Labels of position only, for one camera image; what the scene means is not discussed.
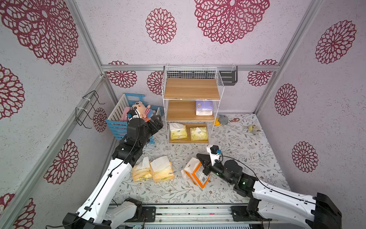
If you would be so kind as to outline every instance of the yellow tissue pack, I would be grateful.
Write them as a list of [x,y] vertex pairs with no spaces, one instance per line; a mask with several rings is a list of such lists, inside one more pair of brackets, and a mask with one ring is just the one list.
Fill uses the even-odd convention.
[[167,156],[159,157],[151,162],[153,180],[155,183],[174,179],[172,163]]
[[172,122],[169,123],[169,128],[171,140],[183,139],[188,137],[186,126],[183,124]]
[[208,140],[207,127],[191,127],[191,141]]
[[168,180],[172,180],[172,179],[174,179],[172,163],[170,163],[170,167],[168,167],[166,169],[159,170],[159,171],[153,170],[153,180],[155,183],[168,181]]
[[153,177],[149,158],[144,157],[142,162],[132,168],[132,179],[134,182],[145,181]]

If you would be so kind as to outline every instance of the floor mat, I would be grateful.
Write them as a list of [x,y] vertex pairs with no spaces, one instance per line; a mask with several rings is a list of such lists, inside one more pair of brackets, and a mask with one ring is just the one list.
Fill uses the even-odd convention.
[[[229,122],[225,126],[215,126],[212,144],[218,145],[223,155],[230,156],[252,168],[258,178],[265,182],[289,190],[289,186],[278,165],[276,157],[263,131],[253,135],[248,126],[261,127],[255,114],[227,115],[229,120],[238,118],[238,122]],[[152,161],[167,155],[172,162],[175,178],[170,181],[154,183],[153,180],[133,182],[131,176],[123,181],[113,199],[117,203],[132,197],[143,203],[248,203],[249,199],[233,191],[233,186],[211,173],[204,189],[182,178],[181,170],[197,153],[206,154],[206,145],[169,144],[166,127],[154,135],[155,144],[143,149],[142,157]],[[245,166],[243,172],[253,176]]]

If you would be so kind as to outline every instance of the cartoon plush toy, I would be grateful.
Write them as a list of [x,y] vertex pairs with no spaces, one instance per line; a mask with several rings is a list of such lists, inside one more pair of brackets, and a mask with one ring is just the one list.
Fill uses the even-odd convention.
[[151,116],[155,114],[155,111],[151,110],[150,107],[151,107],[150,105],[145,107],[141,101],[138,101],[132,105],[131,109],[135,109],[139,114],[140,118],[142,118],[143,120],[145,120],[145,122],[147,122],[148,120],[150,120]]

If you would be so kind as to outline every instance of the black cable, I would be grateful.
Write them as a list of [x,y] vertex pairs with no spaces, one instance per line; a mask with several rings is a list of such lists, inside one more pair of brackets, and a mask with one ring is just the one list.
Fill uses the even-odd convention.
[[118,204],[117,204],[117,202],[115,202],[115,200],[114,199],[112,199],[112,201],[117,205],[117,207],[118,207]]
[[145,228],[145,222],[146,222],[146,216],[145,216],[145,213],[143,213],[143,224],[142,224],[141,229]]
[[[139,115],[139,113],[138,113],[138,112],[136,112],[136,113],[137,113],[138,118],[139,118],[138,133],[140,133],[141,120],[140,120],[140,115]],[[135,147],[135,145],[136,145],[136,142],[137,142],[137,138],[136,138],[136,140],[135,140],[134,146],[132,146],[131,151],[128,153],[127,157],[131,154],[132,150],[134,149],[134,147]],[[90,208],[90,207],[94,204],[94,201],[97,199],[97,197],[98,197],[98,195],[100,194],[100,192],[102,191],[102,189],[103,189],[104,185],[107,183],[108,178],[110,178],[110,177],[112,176],[112,172],[113,172],[116,168],[118,168],[120,165],[122,165],[122,163],[124,162],[124,160],[123,160],[119,165],[117,165],[114,169],[112,169],[112,170],[111,170],[111,172],[109,173],[109,175],[110,175],[110,176],[107,176],[107,179],[105,180],[105,182],[104,182],[103,186],[101,187],[101,189],[99,190],[99,192],[98,192],[97,196],[94,198],[93,202],[91,203],[91,205],[90,205],[88,208]],[[46,225],[46,227],[45,227],[45,228],[46,228],[46,229],[48,229],[47,227],[50,227],[50,228],[61,228],[61,227],[64,227],[64,226],[71,225],[71,224],[73,224],[73,223],[76,223],[79,219],[81,219],[81,218],[82,218],[82,217],[83,217],[87,212],[88,212],[88,210],[85,210],[84,214],[82,214],[78,219],[76,219],[75,221],[73,221],[73,222],[71,222],[71,223],[69,223],[69,224],[66,224],[66,225],[60,225],[60,226],[51,226],[51,225]]]
[[257,177],[257,175],[255,174],[255,172],[254,172],[251,168],[249,168],[246,164],[244,164],[243,162],[239,161],[238,159],[235,159],[235,158],[232,158],[232,157],[229,157],[229,156],[223,156],[223,157],[227,157],[227,158],[231,158],[231,159],[233,159],[233,160],[236,160],[236,161],[240,162],[241,164],[243,164],[243,165],[244,165],[245,167],[247,167],[248,169],[250,169],[250,170],[254,173],[254,175],[255,175],[255,177],[258,179],[258,181],[259,181],[259,182],[260,182],[260,183],[261,183],[265,188],[268,188],[270,191],[274,191],[274,192],[277,192],[277,193],[279,193],[279,194],[282,194],[282,195],[285,195],[285,196],[288,196],[288,197],[291,197],[291,198],[294,198],[294,199],[297,199],[297,200],[300,200],[300,201],[304,201],[304,202],[307,202],[307,203],[316,204],[316,203],[313,203],[313,202],[309,202],[309,201],[306,201],[306,200],[302,200],[302,199],[299,199],[299,198],[296,198],[296,197],[293,197],[293,196],[289,196],[289,195],[284,194],[284,193],[282,193],[282,192],[278,192],[278,191],[276,191],[276,190],[270,189],[269,187],[265,186],[265,185],[261,182],[261,180]]

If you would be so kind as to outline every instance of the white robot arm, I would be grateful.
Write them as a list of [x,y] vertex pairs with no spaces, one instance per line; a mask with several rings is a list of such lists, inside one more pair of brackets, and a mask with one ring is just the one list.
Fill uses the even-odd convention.
[[128,219],[141,217],[142,203],[132,198],[110,212],[107,209],[121,181],[131,174],[143,147],[162,127],[159,115],[152,116],[148,122],[140,118],[130,120],[127,134],[115,149],[107,171],[94,191],[76,213],[68,213],[64,217],[62,223],[66,229],[115,229]]
[[279,219],[306,229],[341,229],[342,214],[328,196],[321,193],[316,197],[304,195],[267,184],[256,175],[243,173],[243,168],[234,160],[222,165],[219,158],[223,155],[217,145],[207,146],[207,152],[209,155],[197,154],[203,172],[206,175],[211,171],[216,173],[234,184],[239,195],[250,197],[247,212],[238,214],[253,220]]

